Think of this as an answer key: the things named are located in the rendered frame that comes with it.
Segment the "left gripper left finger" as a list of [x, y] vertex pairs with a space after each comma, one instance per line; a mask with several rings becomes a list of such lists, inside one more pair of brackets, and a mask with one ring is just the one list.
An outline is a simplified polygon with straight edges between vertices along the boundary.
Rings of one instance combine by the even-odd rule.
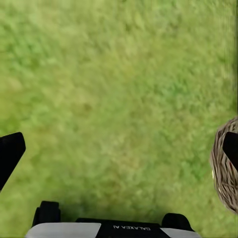
[[0, 191], [26, 151], [22, 132], [0, 137]]

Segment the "wicker basket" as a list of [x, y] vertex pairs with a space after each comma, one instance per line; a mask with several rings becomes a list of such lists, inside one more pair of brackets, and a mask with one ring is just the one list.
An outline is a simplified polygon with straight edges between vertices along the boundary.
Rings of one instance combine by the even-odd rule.
[[[227, 132], [238, 134], [238, 116], [229, 119], [217, 128], [211, 149], [209, 162], [213, 173], [214, 189], [223, 205], [238, 215], [238, 171], [223, 151], [223, 142]], [[232, 170], [230, 168], [232, 165]]]

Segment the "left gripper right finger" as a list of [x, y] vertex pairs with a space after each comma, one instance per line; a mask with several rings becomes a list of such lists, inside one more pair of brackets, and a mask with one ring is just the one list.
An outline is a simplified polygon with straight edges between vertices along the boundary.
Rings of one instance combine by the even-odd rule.
[[238, 171], [238, 134], [227, 132], [223, 142], [223, 151]]

